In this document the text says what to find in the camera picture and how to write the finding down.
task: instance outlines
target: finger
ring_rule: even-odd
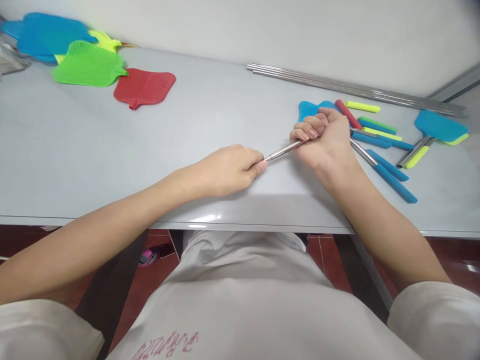
[[[307,116],[303,119],[303,122],[305,124],[310,124],[313,130],[317,132],[318,135],[320,135],[321,132],[324,130],[324,125],[322,124],[322,121],[315,116]]]
[[[327,115],[325,115],[324,113],[318,113],[317,115],[315,115],[315,117],[317,119],[320,119],[324,127],[326,127],[329,124],[329,119],[327,118]]]
[[[252,148],[245,149],[245,167],[244,170],[248,170],[253,164],[258,163],[264,159],[264,155],[257,150]]]
[[[290,142],[291,143],[293,143],[294,141],[297,141],[297,140],[307,141],[309,139],[310,139],[310,136],[300,128],[290,131]]]
[[[245,171],[247,179],[248,179],[248,185],[250,185],[256,177],[258,177],[261,173],[264,172],[264,170],[269,166],[269,163],[266,162],[265,160],[262,160],[260,162],[257,162],[253,164],[247,171]]]
[[[307,118],[313,118],[313,116],[307,116],[305,119],[303,119],[303,122],[297,122],[293,128],[294,129],[302,129],[305,134],[308,135],[310,139],[315,139],[319,136],[317,131],[312,127],[312,125],[305,120]]]
[[[334,121],[348,121],[346,116],[343,116],[337,110],[328,108],[328,107],[320,107],[318,109],[319,114],[325,114],[326,118],[328,119],[329,123],[333,123]]]

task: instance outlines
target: stainless steel rod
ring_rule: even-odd
[[[282,147],[280,150],[277,150],[275,152],[272,152],[270,155],[268,155],[266,158],[263,160],[269,162],[273,159],[276,159],[278,157],[281,157],[283,154],[288,153],[289,151],[292,151],[293,149],[298,148],[300,145],[308,143],[310,140],[303,141],[303,140],[297,140],[295,142],[292,142],[290,145],[287,145],[285,147]]]
[[[353,83],[345,83],[322,76],[296,72],[288,69],[281,69],[268,65],[248,64],[247,69],[252,70],[254,74],[287,80],[298,84],[339,91],[346,94],[379,100],[414,109],[429,109],[444,115],[465,118],[465,116],[462,114],[462,110],[464,109],[463,106],[445,104],[431,99],[423,99],[417,96],[404,95],[394,91],[374,89],[372,87],[356,85]]]
[[[396,164],[395,166],[398,169],[402,169],[414,156],[417,154],[421,148],[425,146],[426,143],[430,140],[430,136],[422,137],[418,140],[412,151],[407,152]]]
[[[436,106],[430,106],[428,104],[418,104],[418,103],[415,103],[415,102],[408,101],[406,99],[394,99],[394,98],[387,97],[387,96],[381,95],[381,94],[371,94],[371,93],[368,93],[367,91],[347,89],[347,88],[344,88],[344,87],[338,86],[338,85],[326,84],[326,83],[322,83],[322,82],[319,82],[319,81],[316,81],[316,80],[308,80],[308,79],[300,78],[300,77],[297,77],[297,76],[275,73],[275,72],[271,72],[271,71],[268,71],[268,70],[253,70],[253,73],[268,76],[268,77],[271,77],[271,78],[287,80],[287,81],[290,81],[290,82],[293,82],[293,83],[308,85],[308,86],[312,86],[312,87],[317,87],[317,88],[322,88],[322,89],[327,89],[327,90],[334,90],[334,91],[338,91],[338,92],[341,92],[341,93],[346,93],[346,94],[351,94],[351,95],[354,95],[354,96],[359,96],[359,97],[362,97],[362,98],[374,99],[374,100],[378,100],[378,101],[382,101],[382,102],[386,102],[386,103],[391,103],[391,104],[395,104],[395,105],[400,105],[400,106],[404,106],[404,107],[409,107],[409,108],[414,108],[414,109],[429,109],[429,110],[432,110],[432,111],[435,111],[435,112],[438,112],[438,113],[441,113],[441,114],[444,114],[444,115],[447,115],[447,116],[452,116],[452,117],[463,116],[461,114],[458,114],[457,112],[453,112],[451,110],[436,107]]]
[[[354,127],[351,127],[351,128],[350,128],[350,131],[351,131],[351,132],[354,132],[354,133],[362,134],[362,135],[365,135],[365,136],[369,136],[369,137],[371,137],[371,138],[378,138],[377,134],[372,134],[371,132],[364,131],[364,130],[360,130],[360,129],[356,129],[356,128],[354,128]]]
[[[370,154],[368,152],[365,151],[365,149],[363,147],[360,146],[360,144],[358,142],[356,142],[355,140],[352,140],[350,139],[350,145],[352,148],[354,148],[356,150],[357,153],[360,154],[360,156],[362,158],[364,158],[366,160],[367,163],[369,163],[371,166],[375,167],[377,166],[379,163],[373,158],[370,156]]]
[[[371,91],[371,92],[374,92],[374,93],[379,94],[379,95],[389,96],[389,97],[393,97],[393,98],[397,98],[397,99],[405,99],[405,100],[409,100],[409,101],[413,101],[413,102],[431,104],[433,106],[440,105],[440,106],[444,107],[445,109],[451,109],[453,111],[460,111],[461,112],[465,109],[464,106],[460,106],[460,105],[443,103],[443,102],[439,102],[437,100],[418,97],[418,96],[413,96],[413,95],[406,95],[406,94],[402,94],[402,93],[396,92],[396,91],[376,89],[376,88],[370,87],[370,86],[358,85],[358,84],[355,84],[353,82],[344,82],[344,81],[335,80],[335,79],[332,79],[332,78],[329,78],[329,77],[309,74],[309,73],[301,72],[301,71],[293,71],[293,70],[284,69],[284,68],[280,68],[280,67],[250,63],[250,64],[247,65],[247,69],[248,70],[264,69],[264,70],[270,70],[270,71],[279,72],[279,73],[288,74],[288,75],[295,75],[295,76],[299,76],[299,77],[302,77],[302,78],[315,79],[315,80],[319,80],[321,82],[330,83],[330,84],[333,84],[333,85],[338,85],[338,86],[343,86],[343,87],[348,87],[348,88],[351,88],[351,89]]]

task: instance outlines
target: red rubber grip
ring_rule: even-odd
[[[360,125],[360,123],[357,121],[357,119],[355,118],[355,116],[352,115],[352,113],[350,112],[350,110],[345,106],[345,104],[343,103],[342,100],[338,99],[337,101],[335,101],[335,106],[338,108],[338,110],[340,110],[340,112],[346,116],[346,118],[348,119],[348,122],[350,123],[351,127],[352,128],[355,128],[355,129],[362,129],[362,125]]]

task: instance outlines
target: wrist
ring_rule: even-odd
[[[319,166],[314,169],[314,172],[332,197],[335,197],[338,193],[349,192],[355,184],[358,184],[364,178],[368,180],[356,158],[331,165]]]
[[[167,196],[175,198],[179,205],[204,197],[200,181],[189,171],[189,166],[175,170],[154,186],[164,189]]]

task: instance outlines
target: hand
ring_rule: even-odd
[[[317,115],[297,122],[290,132],[290,142],[299,139],[312,139],[296,153],[321,181],[359,166],[350,146],[349,122],[334,109],[321,107]]]
[[[269,165],[263,159],[260,152],[235,144],[182,170],[198,185],[199,197],[222,197],[248,188]]]

